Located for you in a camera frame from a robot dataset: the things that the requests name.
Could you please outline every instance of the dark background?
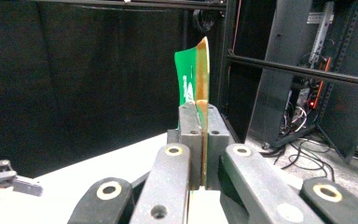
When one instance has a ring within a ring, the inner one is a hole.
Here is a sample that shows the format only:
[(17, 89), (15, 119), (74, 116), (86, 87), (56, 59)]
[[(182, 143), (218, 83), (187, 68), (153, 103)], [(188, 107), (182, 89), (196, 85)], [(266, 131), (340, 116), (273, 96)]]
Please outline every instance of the dark background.
[(173, 54), (204, 37), (191, 15), (0, 2), (0, 160), (35, 177), (176, 128)]

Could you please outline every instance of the metal rod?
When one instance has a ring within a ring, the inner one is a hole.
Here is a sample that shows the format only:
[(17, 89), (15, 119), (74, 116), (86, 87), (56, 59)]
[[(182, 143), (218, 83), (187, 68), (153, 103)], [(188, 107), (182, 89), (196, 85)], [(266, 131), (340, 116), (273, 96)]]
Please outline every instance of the metal rod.
[(225, 11), (225, 3), (196, 2), (196, 1), (170, 1), (170, 0), (135, 0), (106, 1), (106, 0), (26, 0), (29, 2), (52, 2), (66, 4), (84, 4), (93, 6), (121, 6), (121, 7), (164, 7), (164, 8), (184, 8), (184, 9), (206, 9)]
[(283, 63), (266, 62), (263, 60), (237, 56), (233, 53), (228, 54), (227, 59), (231, 63), (239, 63), (259, 68), (266, 68), (268, 70), (289, 73), (299, 77), (317, 77), (331, 82), (344, 82), (348, 84), (358, 85), (358, 77), (344, 75), (340, 73), (325, 72), (321, 70), (297, 67)]

